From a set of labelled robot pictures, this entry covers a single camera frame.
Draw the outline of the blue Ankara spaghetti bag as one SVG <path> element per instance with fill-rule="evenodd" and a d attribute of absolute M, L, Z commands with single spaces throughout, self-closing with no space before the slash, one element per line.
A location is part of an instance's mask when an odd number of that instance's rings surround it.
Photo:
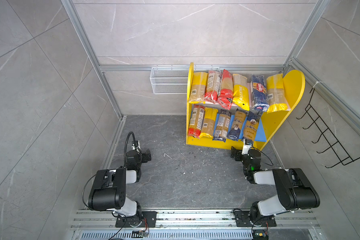
<path fill-rule="evenodd" d="M 257 131 L 260 124 L 260 116 L 253 112 L 249 112 L 247 121 L 243 130 L 243 139 L 255 141 Z"/>

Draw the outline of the blue clear spaghetti bag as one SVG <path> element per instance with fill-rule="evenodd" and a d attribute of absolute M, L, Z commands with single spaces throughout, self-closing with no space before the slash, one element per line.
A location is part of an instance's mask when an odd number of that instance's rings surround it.
<path fill-rule="evenodd" d="M 213 141 L 226 142 L 228 130 L 231 122 L 231 112 L 221 110 L 217 118 L 216 129 L 214 131 Z"/>

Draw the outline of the short yellow spaghetti bag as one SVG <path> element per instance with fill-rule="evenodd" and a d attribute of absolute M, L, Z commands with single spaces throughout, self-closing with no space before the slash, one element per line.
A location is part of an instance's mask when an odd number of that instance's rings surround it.
<path fill-rule="evenodd" d="M 218 109 L 205 108 L 200 138 L 213 138 Z"/>

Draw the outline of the red clear spaghetti bag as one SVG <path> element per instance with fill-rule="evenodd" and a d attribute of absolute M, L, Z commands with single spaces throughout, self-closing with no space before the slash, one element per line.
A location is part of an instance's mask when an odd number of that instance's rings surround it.
<path fill-rule="evenodd" d="M 194 106 L 190 118 L 188 136 L 199 139 L 205 115 L 204 106 Z"/>

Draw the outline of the blue Barilla spaghetti box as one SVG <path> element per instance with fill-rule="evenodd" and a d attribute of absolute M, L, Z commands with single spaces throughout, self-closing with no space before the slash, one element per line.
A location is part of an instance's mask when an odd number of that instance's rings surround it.
<path fill-rule="evenodd" d="M 252 75 L 251 77 L 252 110 L 267 112 L 270 105 L 267 86 L 264 76 Z"/>

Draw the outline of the yellow Pastatime spaghetti bag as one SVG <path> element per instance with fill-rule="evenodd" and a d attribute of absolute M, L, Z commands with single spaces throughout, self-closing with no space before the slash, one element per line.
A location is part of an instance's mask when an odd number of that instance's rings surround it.
<path fill-rule="evenodd" d="M 244 111 L 250 110 L 250 92 L 248 79 L 239 74 L 233 74 L 233 103 Z"/>

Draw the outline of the long yellow spaghetti bag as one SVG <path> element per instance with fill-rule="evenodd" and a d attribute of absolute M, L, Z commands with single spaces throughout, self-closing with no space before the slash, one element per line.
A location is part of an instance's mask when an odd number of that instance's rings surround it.
<path fill-rule="evenodd" d="M 270 76 L 266 81 L 269 101 L 268 113 L 289 111 L 290 107 L 285 97 L 283 74 Z"/>

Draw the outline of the red labelled spaghetti bag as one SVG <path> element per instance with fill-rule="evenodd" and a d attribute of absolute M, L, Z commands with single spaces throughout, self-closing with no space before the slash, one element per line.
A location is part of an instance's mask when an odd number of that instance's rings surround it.
<path fill-rule="evenodd" d="M 222 74 L 220 72 L 209 70 L 206 92 L 204 95 L 205 102 L 210 102 L 210 103 L 217 102 L 221 80 L 222 80 Z"/>

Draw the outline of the yellow topped spaghetti bag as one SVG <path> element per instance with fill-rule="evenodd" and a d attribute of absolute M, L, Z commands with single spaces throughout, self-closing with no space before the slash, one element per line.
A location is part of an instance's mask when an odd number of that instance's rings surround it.
<path fill-rule="evenodd" d="M 206 72 L 194 73 L 190 96 L 188 100 L 190 104 L 202 103 L 204 101 L 207 80 L 208 80 L 208 73 Z"/>

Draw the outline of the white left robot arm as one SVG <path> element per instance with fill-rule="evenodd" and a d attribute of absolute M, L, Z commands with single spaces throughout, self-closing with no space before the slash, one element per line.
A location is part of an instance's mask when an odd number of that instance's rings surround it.
<path fill-rule="evenodd" d="M 124 224 L 138 227 L 143 221 L 141 205 L 127 197 L 127 185 L 140 181 L 141 165 L 152 160 L 149 149 L 142 153 L 135 149 L 126 153 L 125 165 L 112 170 L 99 170 L 85 202 L 87 208 L 98 212 L 111 212 Z"/>

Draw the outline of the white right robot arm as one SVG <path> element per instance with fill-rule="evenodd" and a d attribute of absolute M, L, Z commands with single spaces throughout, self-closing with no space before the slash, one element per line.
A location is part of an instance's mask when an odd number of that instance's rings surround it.
<path fill-rule="evenodd" d="M 243 164 L 243 172 L 249 183 L 274 186 L 277 191 L 273 197 L 254 202 L 249 211 L 240 211 L 241 216 L 237 216 L 239 220 L 253 226 L 265 226 L 276 215 L 320 206 L 319 194 L 302 169 L 262 170 L 262 154 L 253 147 L 245 154 L 231 147 L 231 158 Z"/>

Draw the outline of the yellow shelf with coloured boards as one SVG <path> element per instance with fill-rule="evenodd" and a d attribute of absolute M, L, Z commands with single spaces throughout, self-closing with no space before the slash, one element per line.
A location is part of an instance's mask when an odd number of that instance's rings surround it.
<path fill-rule="evenodd" d="M 190 64 L 188 145 L 262 150 L 300 102 L 305 76 L 292 70 L 266 78 Z"/>

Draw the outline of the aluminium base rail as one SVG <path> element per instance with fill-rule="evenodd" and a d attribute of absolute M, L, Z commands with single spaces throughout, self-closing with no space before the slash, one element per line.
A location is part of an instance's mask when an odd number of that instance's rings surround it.
<path fill-rule="evenodd" d="M 74 240 L 324 240 L 312 211 L 267 217 L 252 224 L 243 209 L 146 209 L 133 228 L 111 213 L 76 211 L 69 221 Z"/>

